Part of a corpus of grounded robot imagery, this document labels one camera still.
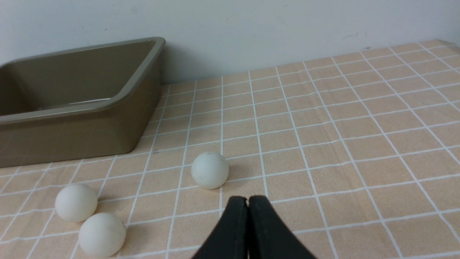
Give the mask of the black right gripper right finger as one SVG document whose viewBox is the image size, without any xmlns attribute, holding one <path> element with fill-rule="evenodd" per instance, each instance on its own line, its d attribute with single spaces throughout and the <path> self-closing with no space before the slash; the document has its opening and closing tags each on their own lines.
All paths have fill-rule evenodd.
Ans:
<svg viewBox="0 0 460 259">
<path fill-rule="evenodd" d="M 265 196 L 249 198 L 250 259 L 315 259 L 281 220 Z"/>
</svg>

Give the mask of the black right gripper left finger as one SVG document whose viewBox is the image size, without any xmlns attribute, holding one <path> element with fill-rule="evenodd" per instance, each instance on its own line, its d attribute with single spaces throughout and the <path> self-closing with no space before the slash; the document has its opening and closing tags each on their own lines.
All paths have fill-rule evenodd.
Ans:
<svg viewBox="0 0 460 259">
<path fill-rule="evenodd" d="M 247 226 L 247 199 L 241 196 L 230 197 L 218 223 L 193 258 L 248 258 Z"/>
</svg>

